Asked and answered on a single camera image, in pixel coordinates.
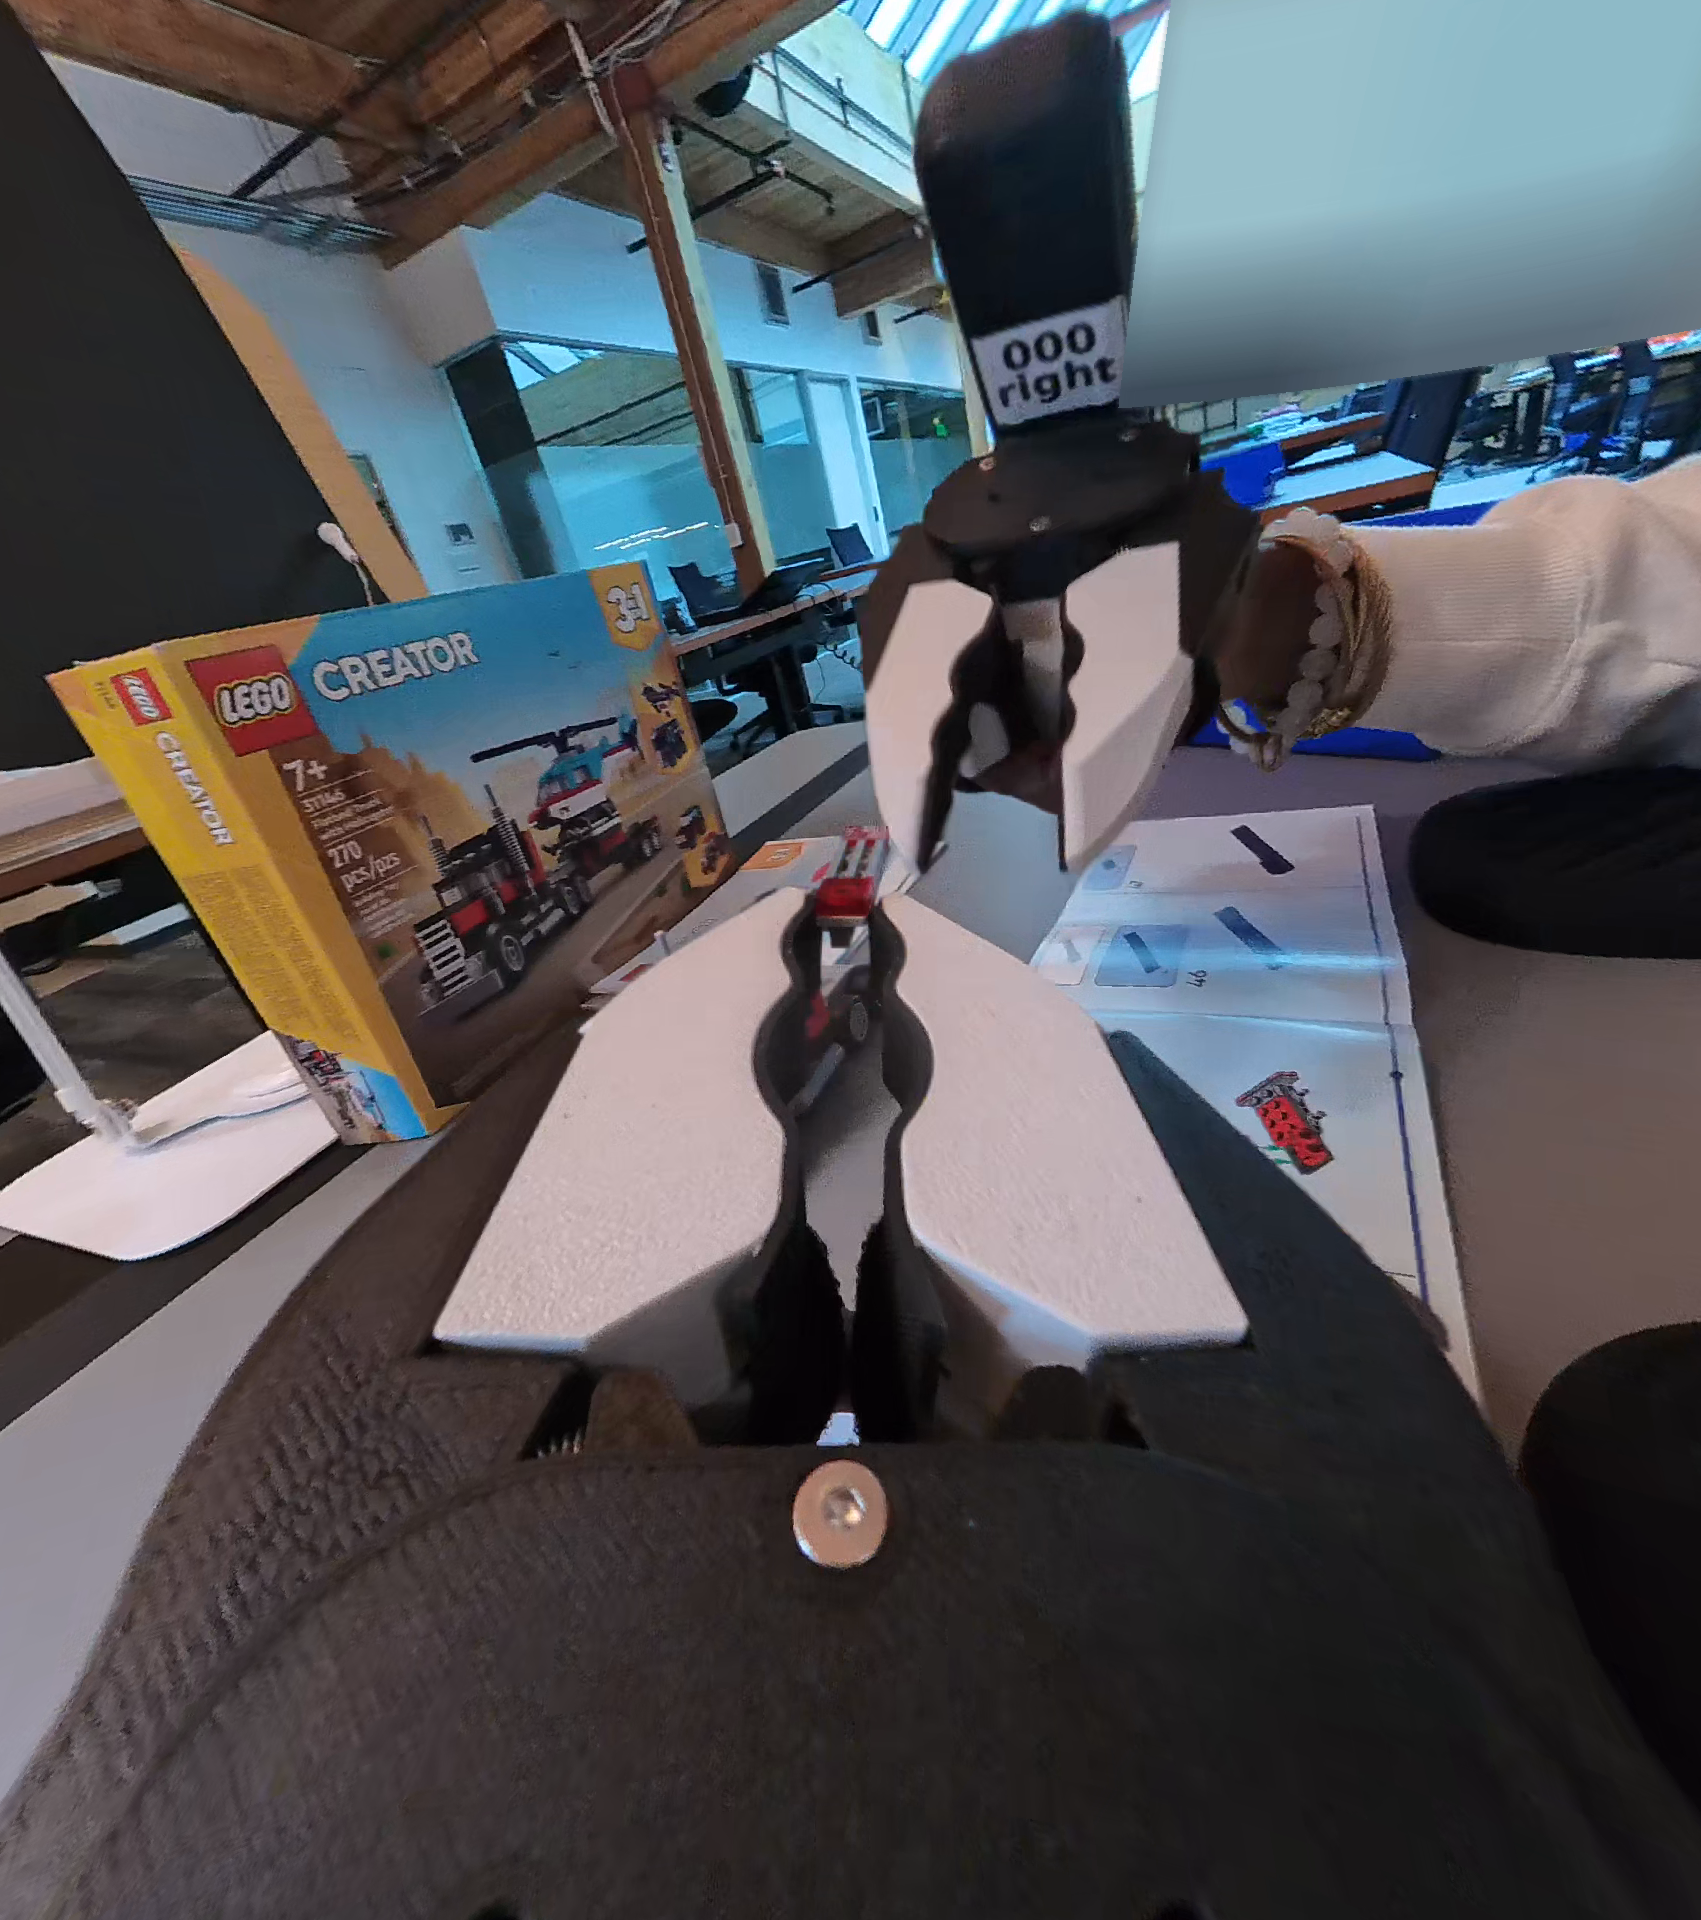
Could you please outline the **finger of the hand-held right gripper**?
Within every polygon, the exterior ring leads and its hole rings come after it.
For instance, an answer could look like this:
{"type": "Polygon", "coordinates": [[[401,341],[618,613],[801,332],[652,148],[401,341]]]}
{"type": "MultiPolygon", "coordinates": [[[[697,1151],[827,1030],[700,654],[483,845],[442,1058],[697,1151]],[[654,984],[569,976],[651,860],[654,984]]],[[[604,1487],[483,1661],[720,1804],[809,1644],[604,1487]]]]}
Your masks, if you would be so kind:
{"type": "Polygon", "coordinates": [[[1191,715],[1197,660],[1181,638],[1181,545],[1131,545],[1084,571],[1061,598],[1081,656],[1067,678],[1061,742],[1061,866],[1084,871],[1133,820],[1191,715]]]}
{"type": "Polygon", "coordinates": [[[999,610],[955,580],[913,584],[865,691],[867,761],[892,851],[914,876],[945,841],[962,781],[1011,751],[1007,710],[988,686],[999,610]]]}

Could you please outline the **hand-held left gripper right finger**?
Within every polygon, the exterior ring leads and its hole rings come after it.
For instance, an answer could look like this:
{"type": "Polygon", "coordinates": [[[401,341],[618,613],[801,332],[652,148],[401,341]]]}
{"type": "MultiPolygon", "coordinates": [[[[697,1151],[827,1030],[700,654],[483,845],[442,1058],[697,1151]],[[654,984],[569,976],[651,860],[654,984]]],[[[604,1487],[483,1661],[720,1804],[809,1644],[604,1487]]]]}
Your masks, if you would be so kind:
{"type": "Polygon", "coordinates": [[[907,1414],[999,1414],[1032,1370],[1230,1350],[1249,1318],[1107,1034],[913,896],[871,922],[882,1247],[907,1414]]]}

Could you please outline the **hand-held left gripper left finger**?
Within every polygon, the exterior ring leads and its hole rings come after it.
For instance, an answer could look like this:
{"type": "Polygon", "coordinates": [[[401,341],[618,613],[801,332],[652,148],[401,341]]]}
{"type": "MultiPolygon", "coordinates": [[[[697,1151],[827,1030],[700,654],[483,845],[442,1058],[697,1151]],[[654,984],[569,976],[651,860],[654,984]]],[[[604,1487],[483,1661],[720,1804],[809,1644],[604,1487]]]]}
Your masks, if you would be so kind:
{"type": "Polygon", "coordinates": [[[809,902],[767,894],[582,1026],[437,1346],[651,1370],[690,1405],[743,1379],[743,1286],[794,1193],[759,1041],[793,993],[809,902]]]}

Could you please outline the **black red lego truck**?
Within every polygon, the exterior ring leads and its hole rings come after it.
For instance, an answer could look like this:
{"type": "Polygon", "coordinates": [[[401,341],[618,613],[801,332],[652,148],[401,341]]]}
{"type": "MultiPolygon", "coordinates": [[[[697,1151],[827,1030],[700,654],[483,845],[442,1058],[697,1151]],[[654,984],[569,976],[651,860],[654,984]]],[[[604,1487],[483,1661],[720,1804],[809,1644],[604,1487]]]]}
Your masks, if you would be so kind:
{"type": "Polygon", "coordinates": [[[812,886],[815,991],[804,1024],[804,1077],[793,1113],[809,1115],[837,1069],[871,1040],[879,1000],[868,970],[868,922],[886,894],[907,892],[913,871],[892,856],[881,825],[851,828],[812,886]]]}

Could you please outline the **open lego instruction booklet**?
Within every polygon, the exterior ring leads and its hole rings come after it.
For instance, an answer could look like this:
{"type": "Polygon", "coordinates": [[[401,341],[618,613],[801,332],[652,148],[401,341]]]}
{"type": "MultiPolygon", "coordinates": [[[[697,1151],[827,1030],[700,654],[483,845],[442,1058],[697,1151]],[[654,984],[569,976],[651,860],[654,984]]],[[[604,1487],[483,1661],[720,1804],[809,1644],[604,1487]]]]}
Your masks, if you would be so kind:
{"type": "Polygon", "coordinates": [[[1373,805],[1137,820],[1031,955],[1307,1191],[1483,1379],[1373,805]]]}

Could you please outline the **lego instruction booklet car cover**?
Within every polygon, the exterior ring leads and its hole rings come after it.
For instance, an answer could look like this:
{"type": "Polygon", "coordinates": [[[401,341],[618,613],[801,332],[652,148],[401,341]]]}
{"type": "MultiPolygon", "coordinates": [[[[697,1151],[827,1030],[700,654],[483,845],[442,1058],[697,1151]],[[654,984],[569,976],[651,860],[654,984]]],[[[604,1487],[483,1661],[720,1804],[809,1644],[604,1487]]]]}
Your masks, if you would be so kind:
{"type": "Polygon", "coordinates": [[[585,1006],[594,1009],[606,1004],[673,951],[730,922],[759,900],[778,889],[812,886],[820,871],[820,848],[823,839],[817,835],[778,837],[760,845],[735,874],[710,887],[680,922],[658,930],[632,958],[604,972],[587,989],[585,1006]]]}

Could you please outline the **lego set cardboard box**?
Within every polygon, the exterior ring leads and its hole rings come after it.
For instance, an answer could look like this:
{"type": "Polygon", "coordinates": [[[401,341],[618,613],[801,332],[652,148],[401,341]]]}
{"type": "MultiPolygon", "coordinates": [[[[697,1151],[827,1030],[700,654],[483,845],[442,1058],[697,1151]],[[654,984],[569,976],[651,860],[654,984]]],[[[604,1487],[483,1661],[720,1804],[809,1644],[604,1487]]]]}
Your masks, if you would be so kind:
{"type": "Polygon", "coordinates": [[[436,1133],[735,868],[643,561],[45,683],[348,1143],[436,1133]]]}

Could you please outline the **person's right hand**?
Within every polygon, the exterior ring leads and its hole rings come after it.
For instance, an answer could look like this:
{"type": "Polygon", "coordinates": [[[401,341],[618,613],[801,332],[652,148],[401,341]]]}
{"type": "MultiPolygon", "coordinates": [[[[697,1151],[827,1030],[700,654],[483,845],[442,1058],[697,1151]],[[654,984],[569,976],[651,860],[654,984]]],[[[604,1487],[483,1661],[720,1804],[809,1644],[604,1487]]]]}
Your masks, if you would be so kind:
{"type": "Polygon", "coordinates": [[[1321,584],[1317,553],[1296,539],[1274,539],[1245,558],[1199,647],[1218,726],[1224,710],[1237,703],[1254,715],[1285,705],[1312,647],[1321,584]]]}

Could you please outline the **long wooden office desk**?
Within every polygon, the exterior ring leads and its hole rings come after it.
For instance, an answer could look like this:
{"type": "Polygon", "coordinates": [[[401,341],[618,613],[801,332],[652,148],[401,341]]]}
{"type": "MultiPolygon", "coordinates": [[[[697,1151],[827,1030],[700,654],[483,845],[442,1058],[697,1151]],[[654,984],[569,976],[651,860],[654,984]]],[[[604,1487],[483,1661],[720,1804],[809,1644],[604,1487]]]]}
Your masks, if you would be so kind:
{"type": "Polygon", "coordinates": [[[834,638],[858,635],[857,603],[875,581],[875,568],[827,571],[790,601],[738,613],[675,635],[677,672],[689,687],[714,686],[754,693],[763,705],[757,724],[775,740],[793,731],[862,719],[862,705],[818,699],[807,667],[834,638]]]}

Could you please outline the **white rounded pad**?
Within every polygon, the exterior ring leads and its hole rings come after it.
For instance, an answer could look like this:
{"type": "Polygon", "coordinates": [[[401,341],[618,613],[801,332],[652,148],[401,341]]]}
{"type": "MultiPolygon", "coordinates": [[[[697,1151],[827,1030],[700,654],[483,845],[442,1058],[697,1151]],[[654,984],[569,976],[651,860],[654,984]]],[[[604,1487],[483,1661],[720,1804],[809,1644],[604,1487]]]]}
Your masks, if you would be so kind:
{"type": "Polygon", "coordinates": [[[164,1255],[226,1226],[335,1140],[270,1031],[123,1103],[90,1085],[1,950],[0,1014],[86,1131],[0,1188],[8,1236],[117,1263],[164,1255]]]}

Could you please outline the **black divider panel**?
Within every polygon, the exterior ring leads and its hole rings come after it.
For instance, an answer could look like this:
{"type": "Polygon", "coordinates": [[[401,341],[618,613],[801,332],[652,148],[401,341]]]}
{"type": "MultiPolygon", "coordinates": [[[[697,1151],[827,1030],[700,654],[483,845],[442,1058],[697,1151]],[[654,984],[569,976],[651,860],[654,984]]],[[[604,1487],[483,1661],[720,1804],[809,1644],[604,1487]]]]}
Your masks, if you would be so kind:
{"type": "Polygon", "coordinates": [[[45,686],[147,642],[426,593],[294,364],[202,293],[0,4],[0,770],[45,686]]]}

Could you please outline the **wooden support post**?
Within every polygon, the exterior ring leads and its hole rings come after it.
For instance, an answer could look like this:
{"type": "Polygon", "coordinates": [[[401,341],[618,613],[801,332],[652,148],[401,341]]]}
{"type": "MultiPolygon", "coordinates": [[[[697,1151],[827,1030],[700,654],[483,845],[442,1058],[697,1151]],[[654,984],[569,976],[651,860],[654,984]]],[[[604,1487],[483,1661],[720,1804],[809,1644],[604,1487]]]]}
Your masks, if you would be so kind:
{"type": "Polygon", "coordinates": [[[658,86],[641,61],[604,75],[608,122],[618,136],[623,177],[643,227],[652,274],[671,323],[678,369],[698,429],[700,458],[719,504],[738,587],[753,592],[772,571],[767,512],[738,392],[719,343],[719,323],[704,275],[690,203],[658,86]]]}

